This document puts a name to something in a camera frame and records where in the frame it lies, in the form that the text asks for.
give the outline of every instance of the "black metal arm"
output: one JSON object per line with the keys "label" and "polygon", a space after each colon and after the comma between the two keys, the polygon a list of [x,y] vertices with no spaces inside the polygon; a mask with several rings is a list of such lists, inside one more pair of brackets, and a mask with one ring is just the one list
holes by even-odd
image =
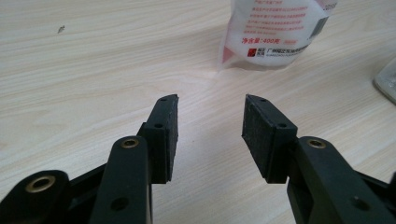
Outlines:
{"label": "black metal arm", "polygon": [[0,203],[0,223],[152,223],[151,184],[172,178],[177,102],[159,99],[137,136],[114,143],[107,164],[71,181],[62,171],[23,179]]}
{"label": "black metal arm", "polygon": [[267,183],[286,183],[297,223],[396,223],[390,184],[355,172],[320,138],[297,127],[269,101],[247,95],[242,136]]}
{"label": "black metal arm", "polygon": [[[107,164],[71,181],[62,171],[23,179],[0,203],[3,223],[152,223],[151,184],[172,178],[176,95],[161,98],[137,136],[116,141]],[[243,138],[267,183],[286,183],[297,223],[396,223],[396,175],[386,184],[354,171],[320,138],[269,101],[247,95]]]}

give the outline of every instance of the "barcode label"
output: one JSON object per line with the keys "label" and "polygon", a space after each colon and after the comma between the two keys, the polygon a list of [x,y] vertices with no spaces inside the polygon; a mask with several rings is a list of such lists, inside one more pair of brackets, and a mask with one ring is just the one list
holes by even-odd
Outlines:
{"label": "barcode label", "polygon": [[311,36],[309,36],[309,39],[312,38],[315,35],[318,35],[321,30],[323,29],[324,24],[326,24],[327,19],[329,19],[329,17],[320,19],[317,23],[317,25],[315,26],[314,31],[312,32]]}

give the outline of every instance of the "bolt hole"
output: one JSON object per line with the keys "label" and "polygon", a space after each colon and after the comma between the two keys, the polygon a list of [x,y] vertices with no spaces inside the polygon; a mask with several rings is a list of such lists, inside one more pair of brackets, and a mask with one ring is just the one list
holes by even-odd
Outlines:
{"label": "bolt hole", "polygon": [[353,206],[362,211],[370,210],[370,205],[364,200],[360,199],[358,196],[350,198],[349,201],[352,203]]}
{"label": "bolt hole", "polygon": [[120,211],[128,206],[128,199],[127,198],[118,198],[111,203],[111,209],[113,211]]}
{"label": "bolt hole", "polygon": [[124,148],[136,147],[137,145],[139,145],[139,141],[137,141],[137,139],[133,139],[133,138],[128,138],[121,143],[121,146]]}
{"label": "bolt hole", "polygon": [[42,188],[46,185],[48,185],[50,183],[50,181],[48,179],[40,179],[37,180],[34,184],[33,184],[33,188],[37,189],[37,188]]}
{"label": "bolt hole", "polygon": [[55,183],[55,176],[43,175],[32,180],[25,188],[29,193],[38,193],[50,188]]}
{"label": "bolt hole", "polygon": [[308,145],[311,147],[316,147],[316,148],[325,148],[326,147],[326,144],[324,144],[324,142],[316,140],[316,139],[308,140]]}

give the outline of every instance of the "wooden table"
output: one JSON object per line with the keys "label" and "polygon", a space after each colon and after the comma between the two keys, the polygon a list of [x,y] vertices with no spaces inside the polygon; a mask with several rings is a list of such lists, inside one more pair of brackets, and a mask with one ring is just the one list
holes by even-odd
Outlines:
{"label": "wooden table", "polygon": [[286,185],[265,183],[241,138],[247,93],[389,182],[396,108],[373,78],[396,57],[394,0],[340,1],[295,63],[266,72],[217,72],[229,18],[229,0],[1,1],[0,198],[41,170],[105,163],[172,93],[179,141],[155,223],[294,222]]}

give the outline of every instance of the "plastic bag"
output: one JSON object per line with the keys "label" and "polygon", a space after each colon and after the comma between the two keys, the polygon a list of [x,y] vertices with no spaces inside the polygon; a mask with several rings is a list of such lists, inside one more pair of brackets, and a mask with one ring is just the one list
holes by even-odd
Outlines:
{"label": "plastic bag", "polygon": [[277,69],[292,63],[320,33],[337,0],[232,0],[218,69]]}

